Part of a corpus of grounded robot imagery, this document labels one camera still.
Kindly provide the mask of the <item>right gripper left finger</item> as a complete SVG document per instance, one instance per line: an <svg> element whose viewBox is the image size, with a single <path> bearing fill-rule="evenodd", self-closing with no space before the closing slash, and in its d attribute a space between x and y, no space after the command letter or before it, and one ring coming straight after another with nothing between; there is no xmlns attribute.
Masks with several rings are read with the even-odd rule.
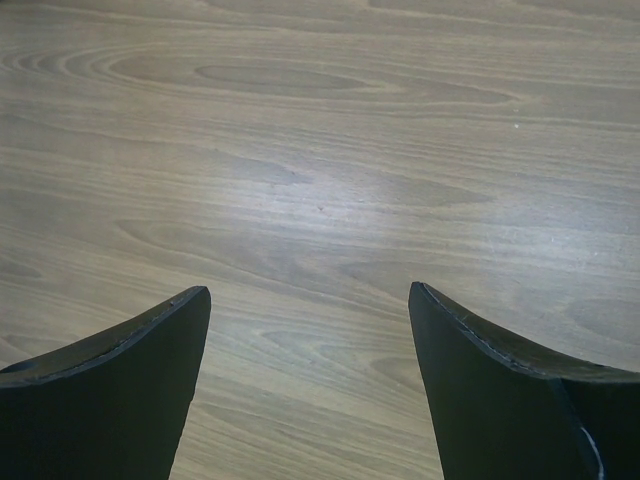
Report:
<svg viewBox="0 0 640 480"><path fill-rule="evenodd" d="M1 371L4 479L166 479L205 350L211 295L142 314Z"/></svg>

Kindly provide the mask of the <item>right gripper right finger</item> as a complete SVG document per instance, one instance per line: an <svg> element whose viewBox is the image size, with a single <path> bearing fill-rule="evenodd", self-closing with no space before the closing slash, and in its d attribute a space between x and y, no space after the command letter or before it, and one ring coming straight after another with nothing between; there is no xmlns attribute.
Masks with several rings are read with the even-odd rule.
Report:
<svg viewBox="0 0 640 480"><path fill-rule="evenodd" d="M635 479L639 376L580 360L412 284L414 345L448 479Z"/></svg>

